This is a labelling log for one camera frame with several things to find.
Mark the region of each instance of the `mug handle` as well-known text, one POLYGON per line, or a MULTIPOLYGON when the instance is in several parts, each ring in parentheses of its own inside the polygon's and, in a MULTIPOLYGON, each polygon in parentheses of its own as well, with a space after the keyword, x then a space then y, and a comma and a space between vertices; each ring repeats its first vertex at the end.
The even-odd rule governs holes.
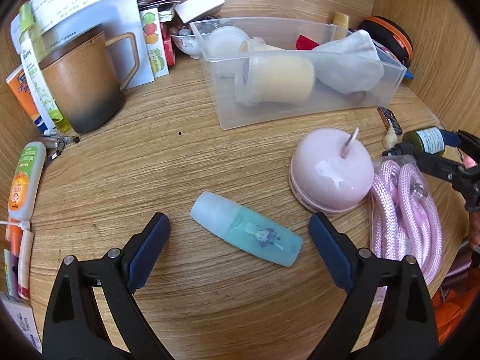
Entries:
POLYGON ((135 61, 134 66, 131 68, 130 73, 125 77, 125 79, 122 81, 120 84, 120 92, 123 93, 125 89, 127 88, 128 84, 130 84, 130 81, 132 78, 134 78, 134 75, 136 72, 138 72, 138 69, 140 68, 140 59, 138 58, 138 50, 137 50, 137 42, 135 40, 135 35, 133 32, 126 32, 122 35, 115 36, 114 38, 108 39, 105 41, 105 47, 108 47, 122 39, 129 38, 130 39, 130 45, 131 45, 131 52, 133 53, 133 60, 135 61))

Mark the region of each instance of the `wooden desk surface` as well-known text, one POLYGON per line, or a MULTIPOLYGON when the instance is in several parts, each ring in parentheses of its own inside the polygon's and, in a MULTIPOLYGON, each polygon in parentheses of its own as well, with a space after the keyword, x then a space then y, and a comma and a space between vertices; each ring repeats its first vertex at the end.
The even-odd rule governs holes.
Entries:
MULTIPOLYGON (((305 359, 333 321, 345 293, 336 288, 307 232, 311 213, 293 197, 287 173, 298 142, 320 127, 360 127, 373 158, 385 134, 375 108, 327 112, 235 130, 220 129, 198 61, 134 88, 125 108, 99 131, 68 147, 45 171, 32 219, 30 287, 37 327, 64 256, 99 258, 122 247, 156 211, 170 218, 170 241, 135 299, 177 359, 305 359), (251 256, 201 228, 190 208, 203 191, 219 193, 290 228, 304 239, 285 268, 251 256)), ((405 131, 436 124, 405 87, 391 109, 405 131)), ((440 284, 467 228, 461 196, 429 179, 445 235, 440 284)), ((333 224, 368 246, 367 204, 333 224)), ((103 293, 100 311, 115 345, 124 347, 103 293)), ((379 308, 358 341, 366 344, 379 308)))

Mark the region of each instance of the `brown mug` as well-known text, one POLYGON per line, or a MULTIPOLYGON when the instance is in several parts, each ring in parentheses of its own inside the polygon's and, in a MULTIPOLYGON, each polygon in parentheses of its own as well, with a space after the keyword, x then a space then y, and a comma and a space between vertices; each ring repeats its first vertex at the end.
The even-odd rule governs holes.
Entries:
POLYGON ((96 130, 125 103, 123 92, 140 68, 133 32, 106 39, 101 24, 54 50, 39 64, 59 109, 78 133, 96 130), (134 66, 120 83, 107 47, 130 39, 134 66))

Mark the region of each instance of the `floral bowl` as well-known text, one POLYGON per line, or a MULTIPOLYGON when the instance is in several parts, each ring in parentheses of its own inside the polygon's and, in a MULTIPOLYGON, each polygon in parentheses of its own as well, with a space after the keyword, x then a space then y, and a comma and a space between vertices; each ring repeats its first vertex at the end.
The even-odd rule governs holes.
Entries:
POLYGON ((172 35, 172 39, 176 47, 190 58, 198 59, 202 55, 200 46, 198 45, 195 35, 172 35))

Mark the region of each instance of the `pink round container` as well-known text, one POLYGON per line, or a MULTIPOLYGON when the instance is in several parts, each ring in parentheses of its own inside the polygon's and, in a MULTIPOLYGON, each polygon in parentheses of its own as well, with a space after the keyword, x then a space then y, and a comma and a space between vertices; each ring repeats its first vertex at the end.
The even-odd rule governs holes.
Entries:
POLYGON ((335 128, 307 134, 290 164, 289 183, 298 201, 312 212, 340 214, 355 208, 369 192, 374 167, 365 147, 335 128))

